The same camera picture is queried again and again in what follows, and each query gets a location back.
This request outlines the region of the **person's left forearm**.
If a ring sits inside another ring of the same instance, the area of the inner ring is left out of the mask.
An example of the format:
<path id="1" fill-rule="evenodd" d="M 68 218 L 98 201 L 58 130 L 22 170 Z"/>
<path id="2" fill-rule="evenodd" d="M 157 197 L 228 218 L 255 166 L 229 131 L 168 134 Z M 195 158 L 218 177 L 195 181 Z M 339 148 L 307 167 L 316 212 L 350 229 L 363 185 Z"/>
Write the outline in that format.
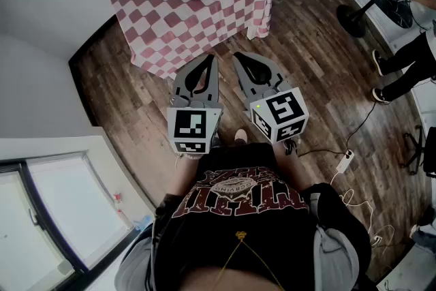
<path id="1" fill-rule="evenodd" d="M 184 198 L 196 180 L 198 164 L 203 155 L 180 155 L 175 163 L 174 175 L 166 190 L 168 196 Z"/>

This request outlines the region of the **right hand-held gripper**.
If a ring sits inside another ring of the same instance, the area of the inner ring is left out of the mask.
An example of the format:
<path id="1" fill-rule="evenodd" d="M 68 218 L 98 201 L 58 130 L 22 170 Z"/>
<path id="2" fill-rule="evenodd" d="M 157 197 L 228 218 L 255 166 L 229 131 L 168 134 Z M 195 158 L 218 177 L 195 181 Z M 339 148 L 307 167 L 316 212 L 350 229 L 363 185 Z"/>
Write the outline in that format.
<path id="1" fill-rule="evenodd" d="M 246 115 L 271 143 L 301 134 L 309 111 L 298 87 L 283 79 L 279 66 L 253 52 L 236 52 L 233 63 L 246 96 Z"/>

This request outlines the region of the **person's black printed T-shirt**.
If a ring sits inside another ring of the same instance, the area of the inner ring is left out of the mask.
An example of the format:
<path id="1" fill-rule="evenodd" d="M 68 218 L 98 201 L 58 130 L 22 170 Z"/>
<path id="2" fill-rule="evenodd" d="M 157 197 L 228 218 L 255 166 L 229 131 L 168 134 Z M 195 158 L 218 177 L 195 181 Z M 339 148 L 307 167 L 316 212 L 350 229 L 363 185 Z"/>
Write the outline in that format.
<path id="1" fill-rule="evenodd" d="M 268 143 L 215 147 L 189 193 L 165 195 L 155 215 L 157 291 L 350 291 L 371 261 L 332 186 L 293 189 Z"/>

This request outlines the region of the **black framed window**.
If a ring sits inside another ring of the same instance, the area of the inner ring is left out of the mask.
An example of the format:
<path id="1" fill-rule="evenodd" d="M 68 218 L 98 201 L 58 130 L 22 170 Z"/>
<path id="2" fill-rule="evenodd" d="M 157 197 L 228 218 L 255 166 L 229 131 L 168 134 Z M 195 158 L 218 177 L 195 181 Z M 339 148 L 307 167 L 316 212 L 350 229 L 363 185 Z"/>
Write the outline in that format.
<path id="1" fill-rule="evenodd" d="M 86 291 L 137 235 L 86 155 L 0 161 L 0 291 Z"/>

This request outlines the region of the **black star chair base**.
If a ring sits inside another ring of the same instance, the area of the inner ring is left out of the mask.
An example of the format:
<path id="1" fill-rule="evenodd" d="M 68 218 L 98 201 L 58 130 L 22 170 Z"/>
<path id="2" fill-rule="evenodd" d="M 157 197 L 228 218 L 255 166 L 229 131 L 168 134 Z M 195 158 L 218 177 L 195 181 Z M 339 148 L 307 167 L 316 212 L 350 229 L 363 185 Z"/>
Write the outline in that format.
<path id="1" fill-rule="evenodd" d="M 409 171 L 411 176 L 416 175 L 420 168 L 423 166 L 423 171 L 427 177 L 436 179 L 436 127 L 430 127 L 426 136 L 425 143 L 424 132 L 421 125 L 417 125 L 416 129 L 419 131 L 418 140 L 410 133 L 404 133 L 403 138 L 405 144 L 410 140 L 414 146 L 414 154 L 407 163 L 400 164 L 401 168 L 409 168 L 409 166 L 416 161 L 415 168 Z"/>

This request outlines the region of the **white power strip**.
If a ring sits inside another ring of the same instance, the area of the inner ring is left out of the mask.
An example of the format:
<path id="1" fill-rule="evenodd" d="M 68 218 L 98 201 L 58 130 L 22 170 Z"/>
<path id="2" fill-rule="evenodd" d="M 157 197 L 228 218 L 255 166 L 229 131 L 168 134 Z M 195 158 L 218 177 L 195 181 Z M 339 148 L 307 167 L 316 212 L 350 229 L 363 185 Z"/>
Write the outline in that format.
<path id="1" fill-rule="evenodd" d="M 347 170 L 353 158 L 354 158 L 354 152 L 351 150 L 347 150 L 347 152 L 345 153 L 345 155 L 337 165 L 337 172 L 344 173 Z"/>

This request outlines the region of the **red white checkered tablecloth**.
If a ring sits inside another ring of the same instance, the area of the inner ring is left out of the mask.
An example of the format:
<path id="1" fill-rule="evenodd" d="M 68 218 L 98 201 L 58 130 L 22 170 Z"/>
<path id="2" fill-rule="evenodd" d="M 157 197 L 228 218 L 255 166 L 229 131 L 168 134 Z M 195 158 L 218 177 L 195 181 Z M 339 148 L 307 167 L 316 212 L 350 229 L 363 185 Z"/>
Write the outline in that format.
<path id="1" fill-rule="evenodd" d="M 266 37 L 272 0 L 110 0 L 131 63 L 160 78 L 246 30 Z"/>

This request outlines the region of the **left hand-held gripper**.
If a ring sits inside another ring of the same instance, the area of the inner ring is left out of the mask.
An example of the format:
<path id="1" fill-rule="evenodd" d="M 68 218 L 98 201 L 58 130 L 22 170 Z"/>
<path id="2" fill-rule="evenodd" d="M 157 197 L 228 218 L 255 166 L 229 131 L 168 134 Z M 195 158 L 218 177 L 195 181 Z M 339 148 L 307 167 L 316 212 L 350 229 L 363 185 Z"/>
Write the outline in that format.
<path id="1" fill-rule="evenodd" d="M 168 138 L 175 153 L 207 154 L 223 113 L 218 100 L 218 65 L 212 54 L 184 65 L 173 84 L 167 108 Z"/>

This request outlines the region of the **person's right forearm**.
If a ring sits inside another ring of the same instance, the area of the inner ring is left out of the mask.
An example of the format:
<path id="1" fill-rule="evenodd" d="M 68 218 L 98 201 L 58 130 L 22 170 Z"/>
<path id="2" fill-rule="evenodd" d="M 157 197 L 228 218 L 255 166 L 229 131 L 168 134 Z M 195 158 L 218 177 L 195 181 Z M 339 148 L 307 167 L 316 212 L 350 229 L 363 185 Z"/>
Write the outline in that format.
<path id="1" fill-rule="evenodd" d="M 299 160 L 296 143 L 293 140 L 277 142 L 272 146 L 281 177 L 298 192 L 315 184 Z"/>

